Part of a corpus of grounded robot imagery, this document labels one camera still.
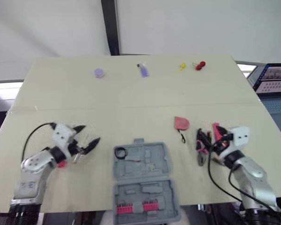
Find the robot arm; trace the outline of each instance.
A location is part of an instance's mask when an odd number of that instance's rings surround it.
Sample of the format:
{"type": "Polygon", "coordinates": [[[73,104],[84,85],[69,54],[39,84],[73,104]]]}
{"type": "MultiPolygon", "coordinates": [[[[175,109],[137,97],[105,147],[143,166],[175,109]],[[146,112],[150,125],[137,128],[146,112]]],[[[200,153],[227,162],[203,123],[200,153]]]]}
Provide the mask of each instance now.
{"type": "Polygon", "coordinates": [[[274,190],[267,182],[266,172],[241,152],[249,141],[250,129],[248,127],[235,127],[229,130],[217,128],[222,135],[221,140],[212,145],[202,132],[202,142],[222,158],[230,169],[229,182],[241,192],[246,221],[250,225],[280,224],[281,209],[277,205],[274,190]],[[239,188],[230,181],[232,173],[239,188]]]}
{"type": "Polygon", "coordinates": [[[46,181],[56,165],[64,160],[71,160],[74,155],[88,154],[100,141],[100,138],[97,138],[86,148],[80,148],[74,137],[84,127],[70,128],[63,124],[56,124],[52,135],[56,146],[47,147],[22,162],[21,179],[15,186],[7,224],[37,223],[46,190],[46,181]]]}

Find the metal ring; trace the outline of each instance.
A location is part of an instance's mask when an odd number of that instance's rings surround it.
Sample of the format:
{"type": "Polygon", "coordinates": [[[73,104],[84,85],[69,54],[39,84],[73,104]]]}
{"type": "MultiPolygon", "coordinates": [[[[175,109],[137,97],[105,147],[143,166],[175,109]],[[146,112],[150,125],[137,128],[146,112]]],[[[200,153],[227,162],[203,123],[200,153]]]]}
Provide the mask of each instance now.
{"type": "Polygon", "coordinates": [[[114,149],[114,155],[118,158],[118,159],[125,159],[125,157],[128,155],[128,151],[127,149],[123,148],[123,147],[118,147],[114,149]],[[119,151],[124,151],[125,155],[124,156],[119,156],[118,152],[119,151]]]}

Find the black ceiling beam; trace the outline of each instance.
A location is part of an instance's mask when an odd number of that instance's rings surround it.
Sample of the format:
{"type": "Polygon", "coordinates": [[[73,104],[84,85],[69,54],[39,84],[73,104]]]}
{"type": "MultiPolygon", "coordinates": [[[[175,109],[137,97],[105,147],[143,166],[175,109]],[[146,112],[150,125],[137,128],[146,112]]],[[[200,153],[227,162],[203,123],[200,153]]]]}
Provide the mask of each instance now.
{"type": "Polygon", "coordinates": [[[101,0],[101,4],[109,50],[111,55],[120,55],[115,1],[101,0]]]}

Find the computer monitor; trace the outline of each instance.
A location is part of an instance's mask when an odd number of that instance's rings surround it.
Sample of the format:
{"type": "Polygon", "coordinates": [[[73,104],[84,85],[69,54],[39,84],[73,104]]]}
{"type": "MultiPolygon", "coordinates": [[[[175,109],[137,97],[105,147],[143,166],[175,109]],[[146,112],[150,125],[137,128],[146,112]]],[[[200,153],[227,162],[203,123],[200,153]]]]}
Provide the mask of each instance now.
{"type": "Polygon", "coordinates": [[[281,63],[267,64],[253,86],[259,97],[281,97],[281,63]]]}

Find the yellow pin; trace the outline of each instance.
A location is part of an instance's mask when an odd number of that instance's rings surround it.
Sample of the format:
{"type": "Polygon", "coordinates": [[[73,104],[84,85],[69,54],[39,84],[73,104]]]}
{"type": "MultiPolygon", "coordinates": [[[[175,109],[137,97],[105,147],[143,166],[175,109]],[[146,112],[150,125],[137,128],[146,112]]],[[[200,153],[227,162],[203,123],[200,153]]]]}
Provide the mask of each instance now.
{"type": "Polygon", "coordinates": [[[179,71],[183,70],[184,68],[186,68],[186,64],[185,64],[185,63],[182,63],[182,64],[180,65],[180,68],[177,70],[176,73],[178,73],[179,71]]]}

